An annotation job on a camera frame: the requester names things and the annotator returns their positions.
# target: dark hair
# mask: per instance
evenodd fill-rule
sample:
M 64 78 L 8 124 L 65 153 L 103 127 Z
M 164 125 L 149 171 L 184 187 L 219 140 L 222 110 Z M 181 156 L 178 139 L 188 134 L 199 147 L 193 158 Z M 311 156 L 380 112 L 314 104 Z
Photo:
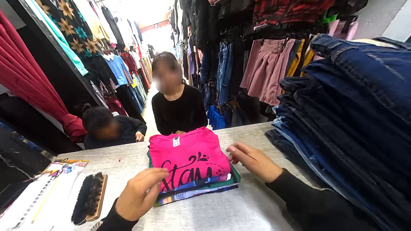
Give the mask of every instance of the dark hair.
M 153 58 L 153 62 L 151 64 L 151 70 L 155 71 L 156 67 L 157 67 L 157 63 L 160 60 L 164 60 L 170 67 L 171 70 L 175 71 L 175 70 L 181 70 L 181 66 L 178 63 L 177 59 L 175 58 L 175 56 L 167 51 L 163 51 L 159 54 L 156 54 Z
M 84 104 L 82 120 L 84 128 L 89 133 L 94 133 L 113 121 L 113 115 L 105 107 L 92 107 L 90 104 Z

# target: floor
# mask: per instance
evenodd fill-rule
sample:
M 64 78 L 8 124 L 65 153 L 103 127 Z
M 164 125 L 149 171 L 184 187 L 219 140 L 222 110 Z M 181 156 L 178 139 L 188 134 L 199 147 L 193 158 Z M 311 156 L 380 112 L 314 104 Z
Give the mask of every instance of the floor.
M 155 84 L 152 84 L 147 94 L 147 103 L 145 104 L 145 108 L 141 113 L 141 116 L 143 117 L 147 125 L 147 132 L 145 133 L 144 137 L 145 141 L 148 141 L 151 136 L 160 134 L 160 132 L 157 130 L 157 125 L 155 124 L 153 108 L 151 106 L 151 100 L 153 99 L 153 96 L 157 94 L 157 92 L 158 90 L 155 88 Z M 208 125 L 207 128 L 212 130 L 212 127 L 210 125 Z

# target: light blue shirt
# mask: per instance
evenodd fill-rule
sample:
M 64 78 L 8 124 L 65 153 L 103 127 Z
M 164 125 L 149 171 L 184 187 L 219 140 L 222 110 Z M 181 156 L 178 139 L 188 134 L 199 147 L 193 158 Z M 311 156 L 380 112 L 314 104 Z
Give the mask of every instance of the light blue shirt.
M 130 76 L 128 68 L 123 59 L 118 55 L 114 55 L 113 53 L 111 53 L 110 55 L 103 55 L 103 58 L 113 71 L 115 78 L 118 81 L 117 86 L 119 87 L 120 85 L 128 84 L 129 82 L 127 81 L 126 75 L 129 77 L 129 79 L 132 79 L 132 77 Z

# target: white collar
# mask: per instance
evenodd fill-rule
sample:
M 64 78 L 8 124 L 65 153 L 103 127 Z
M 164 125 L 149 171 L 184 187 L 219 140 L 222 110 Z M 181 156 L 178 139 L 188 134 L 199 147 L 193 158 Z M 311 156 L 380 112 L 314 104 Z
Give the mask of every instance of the white collar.
M 110 53 L 109 55 L 104 55 L 103 58 L 107 59 L 107 61 L 113 60 L 114 61 L 114 54 Z

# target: counter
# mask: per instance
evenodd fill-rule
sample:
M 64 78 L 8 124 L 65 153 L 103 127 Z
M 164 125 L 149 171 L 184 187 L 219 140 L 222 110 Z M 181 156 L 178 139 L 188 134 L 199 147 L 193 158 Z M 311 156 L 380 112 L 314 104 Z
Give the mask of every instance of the counter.
M 225 149 L 235 141 L 241 141 L 266 153 L 273 161 L 288 169 L 303 182 L 311 185 L 302 173 L 265 137 L 271 130 L 270 122 L 227 128 L 214 131 L 220 146 Z M 84 178 L 102 172 L 108 174 L 108 184 L 104 196 L 102 215 L 104 218 L 114 200 L 120 195 L 129 179 L 148 167 L 149 142 L 133 143 L 109 148 L 72 152 L 57 156 L 58 159 L 85 159 L 90 163 L 74 183 L 73 193 L 67 209 L 73 210 L 78 191 Z M 145 214 L 133 230 L 294 230 L 295 222 L 288 215 L 284 202 L 245 167 L 234 166 L 241 175 L 238 189 L 214 194 L 205 194 L 183 201 L 177 201 Z M 88 231 L 95 222 L 74 226 L 70 217 L 59 217 L 62 227 L 54 230 Z

